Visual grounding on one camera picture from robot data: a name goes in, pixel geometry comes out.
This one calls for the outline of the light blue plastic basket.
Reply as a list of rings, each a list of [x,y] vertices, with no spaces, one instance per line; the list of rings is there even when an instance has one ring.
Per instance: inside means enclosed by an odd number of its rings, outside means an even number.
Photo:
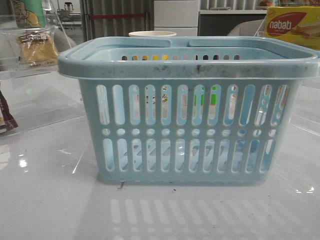
[[[57,61],[113,182],[265,181],[300,85],[320,77],[319,51],[249,36],[101,37]]]

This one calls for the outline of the packaged bread slice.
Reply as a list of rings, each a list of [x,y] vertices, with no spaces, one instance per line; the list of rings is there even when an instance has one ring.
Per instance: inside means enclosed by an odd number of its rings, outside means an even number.
[[[57,64],[58,51],[48,31],[28,32],[18,37],[20,61],[29,67]]]

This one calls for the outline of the dark red snack packet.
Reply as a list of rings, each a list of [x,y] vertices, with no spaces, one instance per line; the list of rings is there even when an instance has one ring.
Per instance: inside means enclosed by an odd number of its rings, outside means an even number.
[[[11,115],[9,105],[3,93],[0,93],[0,134],[4,134],[18,127],[18,123]]]

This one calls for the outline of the white drawer cabinet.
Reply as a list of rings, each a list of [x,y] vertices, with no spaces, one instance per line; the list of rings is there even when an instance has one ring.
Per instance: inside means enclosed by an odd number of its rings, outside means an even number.
[[[174,32],[179,37],[197,36],[199,13],[199,0],[155,0],[154,30]]]

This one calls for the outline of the clear acrylic display shelf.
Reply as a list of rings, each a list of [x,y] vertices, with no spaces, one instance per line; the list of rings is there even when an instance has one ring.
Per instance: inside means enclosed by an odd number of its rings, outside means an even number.
[[[0,92],[18,127],[0,134],[1,138],[70,121],[84,115],[76,80],[64,77],[56,65],[29,67],[20,61],[18,37],[31,32],[49,32],[59,53],[75,46],[60,19],[53,1],[41,0],[45,27],[19,28],[11,0],[0,3]]]

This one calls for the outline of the green cartoon drink can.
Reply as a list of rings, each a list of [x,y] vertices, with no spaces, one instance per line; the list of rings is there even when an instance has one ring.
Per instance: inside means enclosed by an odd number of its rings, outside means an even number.
[[[42,28],[46,20],[41,0],[12,0],[18,28]]]

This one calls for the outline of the yellow nabati wafer box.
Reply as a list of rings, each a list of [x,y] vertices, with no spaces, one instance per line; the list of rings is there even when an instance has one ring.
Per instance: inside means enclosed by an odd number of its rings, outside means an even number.
[[[318,6],[270,7],[263,36],[320,49],[320,8]]]

